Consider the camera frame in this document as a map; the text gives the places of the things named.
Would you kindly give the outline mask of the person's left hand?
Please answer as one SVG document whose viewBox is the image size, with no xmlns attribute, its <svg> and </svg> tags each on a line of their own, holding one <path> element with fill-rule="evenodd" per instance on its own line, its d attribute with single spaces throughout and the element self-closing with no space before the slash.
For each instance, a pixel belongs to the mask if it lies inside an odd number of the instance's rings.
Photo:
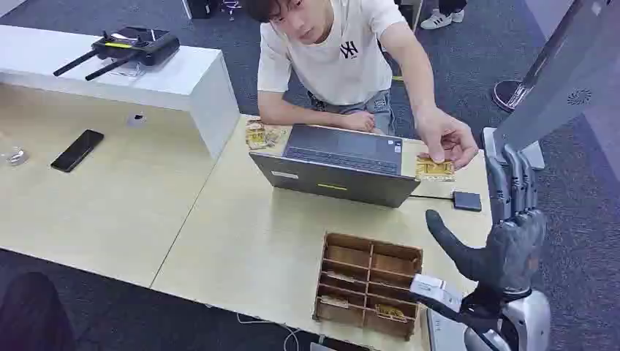
<svg viewBox="0 0 620 351">
<path fill-rule="evenodd" d="M 439 164 L 451 161 L 454 170 L 466 167 L 479 152 L 470 127 L 438 107 L 415 111 L 415 128 L 428 151 L 424 157 Z"/>
</svg>

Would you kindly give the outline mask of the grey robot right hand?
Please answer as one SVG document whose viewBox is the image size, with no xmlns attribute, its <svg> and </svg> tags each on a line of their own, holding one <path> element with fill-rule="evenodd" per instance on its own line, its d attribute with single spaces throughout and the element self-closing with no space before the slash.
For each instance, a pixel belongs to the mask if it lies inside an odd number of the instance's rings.
<svg viewBox="0 0 620 351">
<path fill-rule="evenodd" d="M 435 210 L 428 209 L 425 218 L 430 234 L 461 275 L 499 293 L 518 294 L 531 289 L 547 219 L 537 207 L 531 162 L 509 144 L 504 145 L 502 154 L 510 167 L 509 178 L 495 157 L 488 158 L 496 185 L 499 221 L 492 226 L 484 247 L 463 244 Z"/>
</svg>

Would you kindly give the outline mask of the person's right hand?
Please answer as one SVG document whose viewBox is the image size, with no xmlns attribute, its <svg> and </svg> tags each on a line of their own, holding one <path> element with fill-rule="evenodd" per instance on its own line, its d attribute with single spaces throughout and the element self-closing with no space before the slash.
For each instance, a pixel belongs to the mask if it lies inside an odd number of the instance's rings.
<svg viewBox="0 0 620 351">
<path fill-rule="evenodd" d="M 339 127 L 360 132 L 373 132 L 376 125 L 374 115 L 366 111 L 341 115 Z"/>
</svg>

